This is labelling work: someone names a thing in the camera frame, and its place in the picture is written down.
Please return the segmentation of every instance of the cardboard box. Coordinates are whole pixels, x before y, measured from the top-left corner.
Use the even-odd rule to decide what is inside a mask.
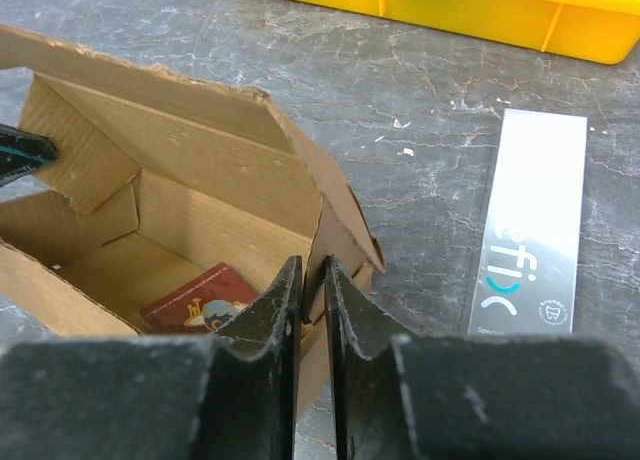
[[[301,345],[305,408],[328,375],[325,256],[365,288],[372,267],[384,270],[330,156],[256,88],[9,26],[0,67],[34,72],[19,128],[60,155],[36,175],[50,191],[0,204],[0,293],[62,335],[137,335],[142,308],[220,262],[264,291],[301,255],[315,299]]]

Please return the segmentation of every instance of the stone tabletop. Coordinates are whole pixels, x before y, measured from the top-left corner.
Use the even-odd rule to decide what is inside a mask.
[[[423,334],[465,330],[504,109],[587,116],[575,333],[640,372],[639,49],[603,66],[284,0],[2,0],[0,22],[269,90],[361,199],[389,263],[374,301]],[[0,122],[17,122],[29,81],[0,72]],[[49,334],[0,310],[1,338]],[[297,458],[332,458],[330,407],[325,389]]]

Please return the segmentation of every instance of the cartoon illustration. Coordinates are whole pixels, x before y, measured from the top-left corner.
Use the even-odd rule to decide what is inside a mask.
[[[218,330],[222,325],[237,317],[247,305],[241,302],[213,300],[201,305],[201,298],[194,298],[193,305],[188,305],[189,318],[184,324],[188,327],[206,326],[211,331]]]

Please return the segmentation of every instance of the yellow bin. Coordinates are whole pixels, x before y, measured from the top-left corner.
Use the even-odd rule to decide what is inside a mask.
[[[297,0],[613,64],[640,37],[640,0]]]

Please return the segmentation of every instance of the red card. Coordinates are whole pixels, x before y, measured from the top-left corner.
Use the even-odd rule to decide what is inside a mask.
[[[219,263],[175,292],[140,310],[155,333],[216,331],[258,297],[226,263]]]

